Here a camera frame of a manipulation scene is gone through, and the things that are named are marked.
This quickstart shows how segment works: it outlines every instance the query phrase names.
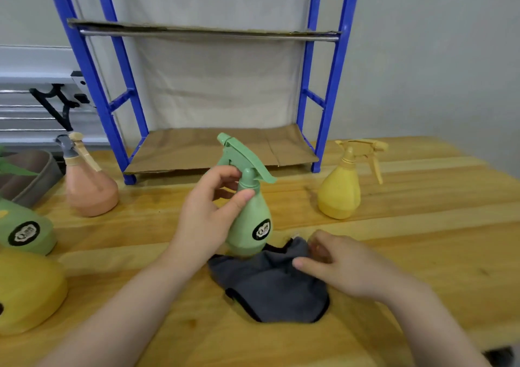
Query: microfiber towel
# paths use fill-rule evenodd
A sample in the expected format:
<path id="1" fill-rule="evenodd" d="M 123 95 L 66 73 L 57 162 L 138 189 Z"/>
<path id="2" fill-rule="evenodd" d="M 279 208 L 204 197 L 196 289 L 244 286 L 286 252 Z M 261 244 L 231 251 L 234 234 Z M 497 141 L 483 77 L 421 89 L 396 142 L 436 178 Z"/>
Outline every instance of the microfiber towel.
<path id="1" fill-rule="evenodd" d="M 282 248 L 265 245 L 249 259 L 213 255 L 208 261 L 214 281 L 257 322 L 313 323 L 329 307 L 325 282 L 296 270 L 292 260 L 309 256 L 301 237 Z"/>

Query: left hand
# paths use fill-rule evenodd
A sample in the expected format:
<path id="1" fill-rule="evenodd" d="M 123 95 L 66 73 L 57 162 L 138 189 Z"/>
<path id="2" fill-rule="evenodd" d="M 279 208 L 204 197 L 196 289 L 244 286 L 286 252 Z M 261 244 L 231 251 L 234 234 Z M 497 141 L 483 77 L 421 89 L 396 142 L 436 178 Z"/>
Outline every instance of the left hand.
<path id="1" fill-rule="evenodd" d="M 236 191 L 242 173 L 234 166 L 215 166 L 188 194 L 179 216 L 177 231 L 162 258 L 174 259 L 193 275 L 227 238 L 229 228 L 255 195 L 254 190 Z M 213 201 L 229 199 L 218 208 Z"/>

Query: black bracket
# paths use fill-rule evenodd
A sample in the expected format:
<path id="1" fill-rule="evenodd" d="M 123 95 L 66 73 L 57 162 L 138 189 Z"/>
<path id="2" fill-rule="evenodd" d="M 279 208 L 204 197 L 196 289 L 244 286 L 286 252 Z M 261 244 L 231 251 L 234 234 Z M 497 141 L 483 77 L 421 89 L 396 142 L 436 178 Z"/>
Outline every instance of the black bracket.
<path id="1" fill-rule="evenodd" d="M 30 88 L 29 93 L 38 100 L 38 102 L 47 110 L 54 119 L 58 121 L 61 126 L 67 131 L 73 131 L 69 120 L 69 111 L 71 108 L 77 108 L 80 106 L 76 101 L 71 101 L 61 91 L 61 87 L 64 86 L 62 83 L 53 83 L 53 88 L 49 93 L 42 93 L 38 89 Z M 60 114 L 56 109 L 47 101 L 48 98 L 58 97 L 63 103 L 63 110 Z"/>

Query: bottle label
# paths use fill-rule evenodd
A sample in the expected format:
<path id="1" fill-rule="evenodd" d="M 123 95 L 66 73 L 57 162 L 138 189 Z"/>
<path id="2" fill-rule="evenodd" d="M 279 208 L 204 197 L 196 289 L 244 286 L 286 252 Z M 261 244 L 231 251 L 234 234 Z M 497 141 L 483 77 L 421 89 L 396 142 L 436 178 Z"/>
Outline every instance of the bottle label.
<path id="1" fill-rule="evenodd" d="M 23 246 L 33 242 L 40 234 L 40 225 L 36 222 L 24 222 L 9 234 L 7 242 L 13 246 Z"/>
<path id="2" fill-rule="evenodd" d="M 260 241 L 269 235 L 271 231 L 271 219 L 265 219 L 261 222 L 255 230 L 253 230 L 253 238 Z"/>

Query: wooden table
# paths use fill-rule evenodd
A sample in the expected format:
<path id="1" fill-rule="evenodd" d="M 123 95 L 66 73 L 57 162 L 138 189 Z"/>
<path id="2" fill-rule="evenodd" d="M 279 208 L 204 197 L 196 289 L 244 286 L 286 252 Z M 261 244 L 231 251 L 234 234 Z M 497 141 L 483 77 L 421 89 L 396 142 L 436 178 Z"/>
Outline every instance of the wooden table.
<path id="1" fill-rule="evenodd" d="M 478 346 L 520 340 L 520 182 L 430 137 L 384 139 L 383 185 L 358 165 L 361 206 L 337 221 L 316 207 L 316 191 L 341 155 L 327 145 L 322 171 L 276 169 L 262 191 L 283 244 L 322 228 L 365 241 L 430 283 Z M 112 297 L 166 246 L 186 194 L 199 174 L 157 175 L 124 186 L 110 152 L 95 154 L 120 184 L 121 202 L 98 218 L 75 216 L 57 185 L 37 207 L 55 225 L 69 295 L 43 325 L 0 338 L 2 366 L 28 366 Z M 410 365 L 405 339 L 382 305 L 331 290 L 315 324 L 261 324 L 247 318 L 200 270 L 172 305 L 142 366 Z"/>

